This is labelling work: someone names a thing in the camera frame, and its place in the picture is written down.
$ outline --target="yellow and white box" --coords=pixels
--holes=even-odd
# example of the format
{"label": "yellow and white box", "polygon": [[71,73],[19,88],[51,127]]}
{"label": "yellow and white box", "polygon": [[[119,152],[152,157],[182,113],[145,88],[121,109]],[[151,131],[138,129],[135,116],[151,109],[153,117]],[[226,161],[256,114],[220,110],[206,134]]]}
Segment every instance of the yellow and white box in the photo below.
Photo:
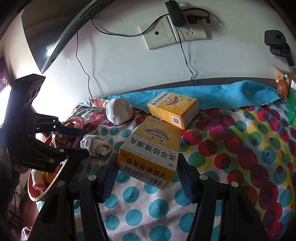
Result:
{"label": "yellow and white box", "polygon": [[181,132],[179,128],[148,117],[121,146],[119,170],[164,189],[177,171]]}
{"label": "yellow and white box", "polygon": [[148,104],[150,113],[183,130],[199,113],[198,99],[161,92]]}

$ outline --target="screw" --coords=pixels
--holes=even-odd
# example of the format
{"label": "screw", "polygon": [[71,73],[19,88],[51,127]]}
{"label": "screw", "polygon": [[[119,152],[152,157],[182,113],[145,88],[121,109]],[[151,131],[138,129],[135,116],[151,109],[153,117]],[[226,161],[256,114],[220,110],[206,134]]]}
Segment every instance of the screw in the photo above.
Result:
{"label": "screw", "polygon": [[206,181],[207,180],[207,175],[204,175],[204,174],[200,175],[200,179],[203,180],[203,181]]}
{"label": "screw", "polygon": [[239,186],[239,184],[237,182],[231,182],[231,186],[237,188]]}
{"label": "screw", "polygon": [[96,179],[96,175],[90,175],[90,176],[88,176],[88,179],[90,181],[95,180]]}
{"label": "screw", "polygon": [[58,186],[58,187],[62,187],[64,184],[65,184],[64,181],[59,181],[59,182],[57,183],[57,186]]}

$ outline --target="polka dot fabric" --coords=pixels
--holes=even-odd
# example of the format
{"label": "polka dot fabric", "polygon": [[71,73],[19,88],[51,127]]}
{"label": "polka dot fabric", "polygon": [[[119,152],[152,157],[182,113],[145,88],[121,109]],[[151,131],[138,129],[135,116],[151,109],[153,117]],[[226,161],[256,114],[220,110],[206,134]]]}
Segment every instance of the polka dot fabric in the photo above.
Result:
{"label": "polka dot fabric", "polygon": [[[115,152],[148,116],[134,109],[131,120],[114,126],[106,101],[82,102],[71,117],[82,116],[85,131],[100,135]],[[190,165],[217,182],[243,185],[270,241],[277,240],[295,214],[296,130],[287,123],[285,103],[235,110],[210,109],[182,132],[180,151]],[[83,160],[72,182],[94,174],[111,154]],[[110,198],[100,204],[110,240],[185,240],[196,205],[190,204],[176,175],[159,190],[119,172]],[[84,241],[80,205],[74,202],[77,237]],[[216,203],[212,241],[218,240],[221,202]]]}

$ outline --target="multicolored dotted cloth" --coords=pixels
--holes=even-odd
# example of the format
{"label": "multicolored dotted cloth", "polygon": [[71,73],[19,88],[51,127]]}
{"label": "multicolored dotted cloth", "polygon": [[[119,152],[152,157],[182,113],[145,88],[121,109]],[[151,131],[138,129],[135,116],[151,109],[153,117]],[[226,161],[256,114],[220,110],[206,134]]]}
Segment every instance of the multicolored dotted cloth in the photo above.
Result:
{"label": "multicolored dotted cloth", "polygon": [[[134,109],[131,120],[114,126],[106,118],[106,100],[86,100],[71,117],[82,116],[85,131],[100,135],[115,152],[148,114]],[[295,214],[296,130],[287,123],[285,103],[235,110],[200,111],[183,131],[180,152],[217,182],[244,186],[270,241],[278,240]],[[96,173],[112,153],[84,160],[72,182]],[[190,204],[176,175],[159,190],[119,172],[110,198],[100,204],[110,240],[186,240],[196,205]],[[76,228],[84,241],[79,201],[75,201]],[[218,240],[221,202],[216,204],[212,240]]]}

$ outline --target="power adapter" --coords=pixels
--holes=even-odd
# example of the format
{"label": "power adapter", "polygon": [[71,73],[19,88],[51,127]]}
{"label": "power adapter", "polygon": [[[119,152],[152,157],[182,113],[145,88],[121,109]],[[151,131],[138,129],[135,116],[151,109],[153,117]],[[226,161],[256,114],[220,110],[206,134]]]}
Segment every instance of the power adapter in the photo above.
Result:
{"label": "power adapter", "polygon": [[175,27],[182,27],[186,24],[180,5],[175,0],[169,0],[165,3],[165,6]]}

